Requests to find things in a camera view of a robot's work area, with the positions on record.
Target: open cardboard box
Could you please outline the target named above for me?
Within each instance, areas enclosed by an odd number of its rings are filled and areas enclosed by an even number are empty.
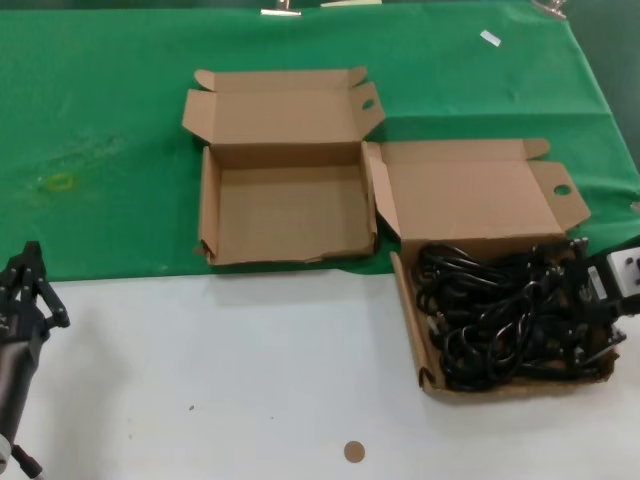
[[[590,213],[564,166],[536,160],[546,140],[456,140],[366,144],[365,160],[380,215],[401,239],[392,254],[407,331],[423,390],[447,389],[440,352],[415,303],[409,269],[428,242],[445,242],[478,258],[522,252],[565,237]],[[613,372],[617,358],[598,381]],[[567,382],[516,379],[490,394],[566,388]]]
[[[204,139],[200,240],[212,265],[370,255],[361,140],[384,112],[366,69],[196,72],[183,126]]]

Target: white table surface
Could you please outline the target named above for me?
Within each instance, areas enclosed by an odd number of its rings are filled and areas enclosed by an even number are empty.
[[[17,439],[49,480],[640,476],[640,318],[619,322],[606,384],[460,404],[419,389],[391,275],[55,288],[72,326],[45,345]]]

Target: green table cover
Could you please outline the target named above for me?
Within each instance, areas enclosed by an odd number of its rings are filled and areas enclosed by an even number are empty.
[[[488,30],[499,48],[480,37]],[[365,65],[387,113],[374,140],[546,137],[597,251],[640,234],[640,177],[566,22],[528,2],[0,15],[0,259],[42,242],[57,280],[208,273],[201,150],[180,126],[193,72]],[[377,255],[325,262],[390,271]],[[241,272],[300,266],[243,266]]]

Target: metal clip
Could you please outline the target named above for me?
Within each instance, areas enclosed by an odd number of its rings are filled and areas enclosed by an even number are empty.
[[[548,3],[542,3],[539,0],[531,1],[536,7],[551,16],[559,18],[560,20],[565,20],[567,18],[567,16],[561,10],[562,5],[564,5],[567,0],[549,0]]]
[[[281,17],[299,17],[302,15],[300,10],[291,10],[289,3],[290,0],[276,0],[275,9],[263,8],[260,10],[260,15],[275,15]]]

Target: cardboard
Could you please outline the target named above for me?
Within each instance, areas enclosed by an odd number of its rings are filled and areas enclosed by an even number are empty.
[[[480,258],[521,252],[565,237],[590,212],[564,166],[540,161],[546,140],[455,140],[364,145],[377,210],[401,241],[392,253],[418,382],[450,393],[427,315],[415,304],[409,269],[418,250],[445,242]],[[613,371],[615,353],[611,355]],[[488,395],[567,388],[579,382],[517,379]]]
[[[212,265],[370,255],[365,135],[384,118],[366,70],[196,72],[183,126],[203,151],[200,240]]]

